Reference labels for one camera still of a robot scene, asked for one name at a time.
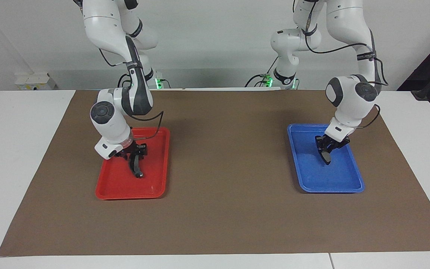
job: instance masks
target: plastic tray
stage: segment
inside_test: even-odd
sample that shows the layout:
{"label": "plastic tray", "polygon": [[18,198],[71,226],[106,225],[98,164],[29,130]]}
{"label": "plastic tray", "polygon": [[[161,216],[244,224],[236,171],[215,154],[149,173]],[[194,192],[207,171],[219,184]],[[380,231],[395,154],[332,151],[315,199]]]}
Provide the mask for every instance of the plastic tray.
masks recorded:
{"label": "plastic tray", "polygon": [[[152,136],[157,128],[133,128],[134,137]],[[170,132],[161,127],[154,138],[139,140],[147,144],[147,156],[139,161],[144,173],[136,178],[121,157],[104,160],[96,187],[96,196],[103,200],[150,199],[162,196],[167,182]]]}
{"label": "plastic tray", "polygon": [[298,182],[307,192],[357,193],[365,185],[349,145],[331,152],[331,164],[321,159],[314,137],[322,136],[328,125],[291,124],[288,137]]}

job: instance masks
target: brown table mat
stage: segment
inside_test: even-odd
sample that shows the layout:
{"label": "brown table mat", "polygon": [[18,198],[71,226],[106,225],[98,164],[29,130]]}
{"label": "brown table mat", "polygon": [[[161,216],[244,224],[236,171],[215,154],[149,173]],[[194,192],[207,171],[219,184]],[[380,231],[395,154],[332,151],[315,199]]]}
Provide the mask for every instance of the brown table mat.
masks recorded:
{"label": "brown table mat", "polygon": [[286,127],[328,123],[324,92],[154,92],[167,191],[101,201],[96,95],[75,93],[0,256],[430,251],[430,202],[381,118],[351,135],[365,191],[307,194]]}

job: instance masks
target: white wall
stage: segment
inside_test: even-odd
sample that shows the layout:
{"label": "white wall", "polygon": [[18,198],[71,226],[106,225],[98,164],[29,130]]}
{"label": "white wall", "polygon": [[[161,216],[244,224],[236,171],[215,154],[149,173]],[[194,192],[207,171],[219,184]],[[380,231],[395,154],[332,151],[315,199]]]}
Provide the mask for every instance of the white wall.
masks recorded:
{"label": "white wall", "polygon": [[[147,53],[173,87],[244,85],[275,58],[272,32],[294,26],[291,0],[140,0],[138,12],[161,37]],[[365,18],[392,85],[386,88],[395,90],[430,53],[430,1],[365,0]],[[319,29],[320,50],[341,45],[324,19]],[[107,66],[88,41],[72,0],[0,0],[0,30],[33,71],[49,72],[63,89],[113,87],[124,73]],[[322,89],[335,75],[357,72],[352,49],[298,56],[301,88]],[[8,66],[5,58],[0,53],[0,89],[12,90],[12,73],[25,67]]]}

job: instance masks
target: blue tray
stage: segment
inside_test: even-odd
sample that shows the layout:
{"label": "blue tray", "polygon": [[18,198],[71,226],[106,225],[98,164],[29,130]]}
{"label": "blue tray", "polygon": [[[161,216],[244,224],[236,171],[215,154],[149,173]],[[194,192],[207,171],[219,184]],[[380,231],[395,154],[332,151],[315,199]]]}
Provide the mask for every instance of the blue tray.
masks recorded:
{"label": "blue tray", "polygon": [[331,152],[331,164],[321,159],[314,137],[322,136],[328,125],[291,124],[288,137],[292,145],[298,181],[307,192],[356,193],[365,185],[349,145]]}

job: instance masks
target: white table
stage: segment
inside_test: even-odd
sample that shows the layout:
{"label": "white table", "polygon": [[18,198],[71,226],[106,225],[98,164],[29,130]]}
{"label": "white table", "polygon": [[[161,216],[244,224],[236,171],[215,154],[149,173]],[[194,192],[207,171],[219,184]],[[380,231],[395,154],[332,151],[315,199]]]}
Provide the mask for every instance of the white table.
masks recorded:
{"label": "white table", "polygon": [[[0,92],[0,245],[73,94],[71,90]],[[381,115],[389,131],[430,199],[430,104],[416,101],[409,92],[383,92],[377,103],[382,107]],[[42,267],[413,269],[430,268],[430,252],[0,257],[0,268]]]}

